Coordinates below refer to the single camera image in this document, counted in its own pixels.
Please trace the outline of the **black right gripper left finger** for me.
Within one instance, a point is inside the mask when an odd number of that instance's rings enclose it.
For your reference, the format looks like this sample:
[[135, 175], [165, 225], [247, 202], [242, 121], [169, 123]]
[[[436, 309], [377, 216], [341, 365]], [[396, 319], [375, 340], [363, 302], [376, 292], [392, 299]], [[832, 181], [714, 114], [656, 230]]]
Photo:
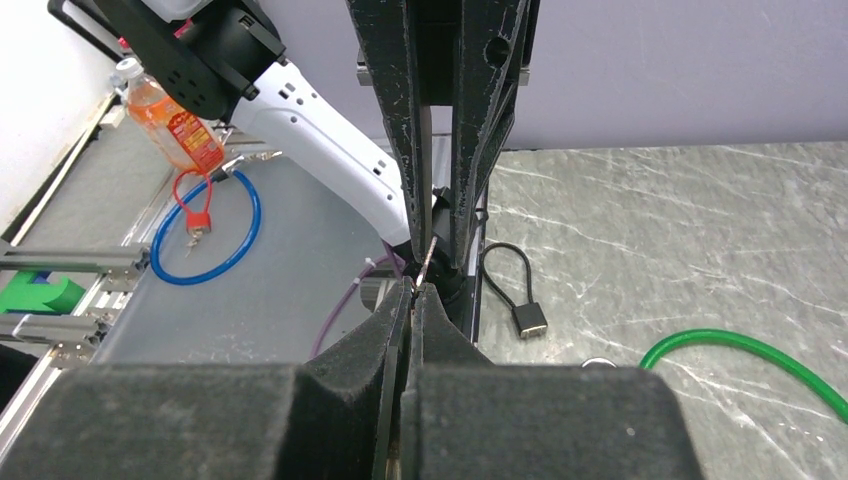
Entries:
[[414, 298], [296, 364], [94, 365], [62, 374], [1, 463], [5, 479], [393, 479]]

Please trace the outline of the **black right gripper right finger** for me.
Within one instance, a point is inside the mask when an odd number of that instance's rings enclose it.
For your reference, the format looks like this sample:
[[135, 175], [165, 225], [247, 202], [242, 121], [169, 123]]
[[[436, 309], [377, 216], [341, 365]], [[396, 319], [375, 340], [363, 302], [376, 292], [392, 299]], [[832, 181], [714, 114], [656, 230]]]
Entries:
[[637, 367], [496, 365], [422, 286], [401, 396], [405, 479], [699, 479], [680, 405]]

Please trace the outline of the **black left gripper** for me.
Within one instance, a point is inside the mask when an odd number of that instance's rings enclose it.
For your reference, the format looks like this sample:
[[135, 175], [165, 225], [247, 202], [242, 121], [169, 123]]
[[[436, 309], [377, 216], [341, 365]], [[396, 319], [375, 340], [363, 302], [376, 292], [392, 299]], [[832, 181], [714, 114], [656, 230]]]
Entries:
[[452, 117], [450, 262], [468, 259], [472, 216], [515, 121], [537, 1], [349, 1], [384, 127], [400, 167], [411, 252], [432, 238], [430, 110]]

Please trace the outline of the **black cable padlock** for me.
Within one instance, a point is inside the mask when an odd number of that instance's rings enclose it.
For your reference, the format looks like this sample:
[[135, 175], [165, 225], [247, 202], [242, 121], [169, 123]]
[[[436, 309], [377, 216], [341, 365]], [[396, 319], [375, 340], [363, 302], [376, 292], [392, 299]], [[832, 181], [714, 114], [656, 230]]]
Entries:
[[[526, 301], [516, 303], [500, 286], [496, 284], [487, 267], [485, 266], [487, 255], [497, 249], [504, 249], [515, 253], [524, 265]], [[495, 242], [487, 245], [480, 255], [480, 273], [484, 282], [491, 290], [509, 307], [513, 324], [521, 340], [544, 335], [548, 329], [548, 322], [541, 305], [535, 301], [533, 295], [532, 266], [526, 253], [518, 246], [508, 242]]]

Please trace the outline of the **silver key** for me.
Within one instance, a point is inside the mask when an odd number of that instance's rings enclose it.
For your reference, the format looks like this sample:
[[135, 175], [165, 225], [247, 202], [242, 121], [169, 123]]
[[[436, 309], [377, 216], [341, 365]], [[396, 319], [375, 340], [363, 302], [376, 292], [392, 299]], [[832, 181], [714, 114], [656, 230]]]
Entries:
[[432, 257], [433, 257], [433, 254], [435, 252], [437, 243], [438, 243], [438, 237], [436, 235], [434, 235], [428, 243], [427, 249], [425, 251], [425, 255], [424, 255], [423, 260], [421, 262], [421, 267], [419, 269], [418, 275], [416, 276], [416, 279], [415, 279], [415, 282], [414, 282], [416, 292], [420, 292], [423, 289], [423, 285], [426, 282], [428, 269], [429, 269], [429, 266], [432, 262]]

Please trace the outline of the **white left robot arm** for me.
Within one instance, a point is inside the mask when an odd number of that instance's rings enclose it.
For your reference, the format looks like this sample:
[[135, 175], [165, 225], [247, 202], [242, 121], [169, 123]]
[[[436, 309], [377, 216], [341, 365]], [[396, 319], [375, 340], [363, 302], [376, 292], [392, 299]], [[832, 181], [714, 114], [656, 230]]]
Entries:
[[473, 208], [515, 121], [535, 1], [346, 5], [391, 153], [334, 109], [256, 1], [98, 1], [95, 15], [189, 112], [284, 151], [409, 261], [467, 262]]

